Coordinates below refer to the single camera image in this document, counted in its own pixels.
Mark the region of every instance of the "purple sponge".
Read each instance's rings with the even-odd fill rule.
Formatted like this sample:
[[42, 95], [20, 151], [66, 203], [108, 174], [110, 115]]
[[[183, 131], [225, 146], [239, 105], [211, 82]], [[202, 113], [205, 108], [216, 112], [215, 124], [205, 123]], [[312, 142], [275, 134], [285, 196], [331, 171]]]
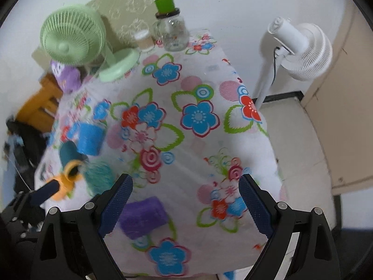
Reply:
[[149, 234], [168, 222], [167, 213], [157, 197], [128, 203], [121, 215], [119, 224], [124, 234], [131, 240]]
[[64, 65], [53, 60], [50, 62], [50, 66], [58, 86], [63, 92], [76, 91], [82, 85], [80, 71], [76, 67]]

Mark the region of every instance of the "black jar lid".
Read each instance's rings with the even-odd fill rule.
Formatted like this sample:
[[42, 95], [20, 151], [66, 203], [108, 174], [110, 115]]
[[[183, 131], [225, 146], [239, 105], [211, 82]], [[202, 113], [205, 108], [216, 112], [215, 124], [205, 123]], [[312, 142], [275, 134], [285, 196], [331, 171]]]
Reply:
[[176, 16], [180, 13], [180, 9], [179, 8], [175, 8], [174, 11], [171, 11], [170, 13], [165, 13], [165, 14], [160, 14], [159, 12], [155, 14], [155, 17], [157, 19], [165, 19], [165, 18], [169, 18], [169, 17], [173, 17], [173, 16]]

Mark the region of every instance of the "screw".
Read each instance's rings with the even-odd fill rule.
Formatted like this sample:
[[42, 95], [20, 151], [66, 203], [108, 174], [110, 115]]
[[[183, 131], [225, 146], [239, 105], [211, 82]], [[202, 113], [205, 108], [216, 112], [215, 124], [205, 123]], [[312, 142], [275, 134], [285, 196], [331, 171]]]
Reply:
[[314, 210], [315, 213], [318, 214], [318, 215], [322, 215], [322, 213], [323, 213], [323, 210], [322, 210], [321, 208], [319, 208], [319, 207], [315, 207], [313, 210]]
[[51, 215], [54, 215], [55, 213], [57, 213], [57, 207], [52, 207], [50, 210], [49, 210], [49, 213]]
[[277, 203], [277, 206], [279, 207], [279, 209], [287, 209], [288, 208], [288, 205], [285, 202], [279, 202], [279, 203]]
[[94, 203], [93, 202], [88, 202], [84, 205], [85, 209], [92, 209], [94, 208]]

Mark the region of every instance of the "floral tablecloth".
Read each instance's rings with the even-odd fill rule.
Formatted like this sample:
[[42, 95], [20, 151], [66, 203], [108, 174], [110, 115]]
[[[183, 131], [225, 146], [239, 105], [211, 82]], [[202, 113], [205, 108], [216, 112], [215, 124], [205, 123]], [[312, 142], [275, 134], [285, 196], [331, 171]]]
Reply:
[[[142, 54], [123, 78], [102, 83], [87, 77], [64, 95], [48, 148], [35, 175], [36, 188], [61, 172], [58, 150], [79, 138], [79, 122], [100, 122], [106, 137], [100, 156], [117, 176], [129, 173], [129, 203], [156, 196], [168, 223], [131, 240], [119, 222], [105, 242], [119, 268], [150, 276], [224, 273], [254, 264], [267, 239], [238, 192], [250, 173], [280, 199], [281, 180], [265, 120], [241, 78], [208, 30], [193, 33], [181, 52], [162, 43]], [[100, 191], [78, 181], [46, 209], [80, 208]]]

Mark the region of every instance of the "beige door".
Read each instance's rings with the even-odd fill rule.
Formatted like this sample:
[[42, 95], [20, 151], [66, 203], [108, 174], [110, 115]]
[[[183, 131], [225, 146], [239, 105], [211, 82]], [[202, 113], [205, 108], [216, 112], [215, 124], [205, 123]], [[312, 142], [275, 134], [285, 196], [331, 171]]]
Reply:
[[373, 186], [373, 32], [360, 11], [305, 109], [324, 149], [333, 194]]

